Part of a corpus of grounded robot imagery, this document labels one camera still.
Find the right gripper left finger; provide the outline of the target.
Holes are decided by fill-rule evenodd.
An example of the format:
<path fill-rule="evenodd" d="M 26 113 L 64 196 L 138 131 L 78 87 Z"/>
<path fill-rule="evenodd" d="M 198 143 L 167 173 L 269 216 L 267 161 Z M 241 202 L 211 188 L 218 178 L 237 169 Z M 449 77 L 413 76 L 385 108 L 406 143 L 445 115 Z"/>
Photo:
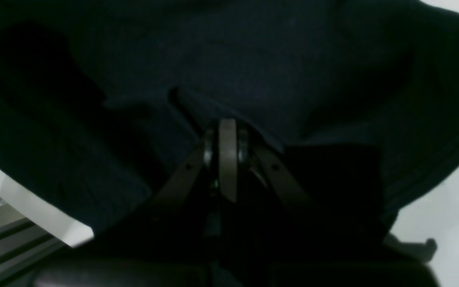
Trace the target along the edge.
<path fill-rule="evenodd" d="M 211 206 L 218 133 L 180 164 L 133 214 L 52 261 L 34 275 L 36 287 L 209 287 L 204 230 Z"/>

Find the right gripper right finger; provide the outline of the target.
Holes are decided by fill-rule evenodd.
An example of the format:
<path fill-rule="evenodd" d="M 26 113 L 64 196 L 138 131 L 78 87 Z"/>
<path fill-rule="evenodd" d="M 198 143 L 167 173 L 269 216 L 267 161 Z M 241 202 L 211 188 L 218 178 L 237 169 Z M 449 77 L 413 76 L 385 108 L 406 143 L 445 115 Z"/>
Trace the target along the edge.
<path fill-rule="evenodd" d="M 263 287 L 437 287 L 435 242 L 401 243 L 384 203 L 381 155 L 366 145 L 294 147 L 278 154 L 237 129 L 236 203 L 250 279 Z"/>

